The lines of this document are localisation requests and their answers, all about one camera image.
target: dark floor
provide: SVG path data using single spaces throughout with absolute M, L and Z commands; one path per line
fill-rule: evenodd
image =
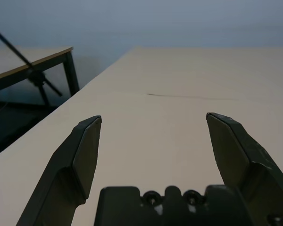
M 0 102 L 0 152 L 55 109 L 56 107 Z

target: wooden table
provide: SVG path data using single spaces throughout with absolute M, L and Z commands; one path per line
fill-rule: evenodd
M 18 50 L 35 66 L 45 71 L 63 63 L 70 94 L 79 91 L 75 67 L 72 60 L 72 47 L 61 48 L 18 48 Z M 0 90 L 28 78 L 28 67 L 8 48 L 0 48 Z
M 98 165 L 73 226 L 93 225 L 105 186 L 163 194 L 221 184 L 207 112 L 242 123 L 283 172 L 283 49 L 129 52 L 0 153 L 0 226 L 17 223 L 52 153 L 94 115 L 103 119 Z

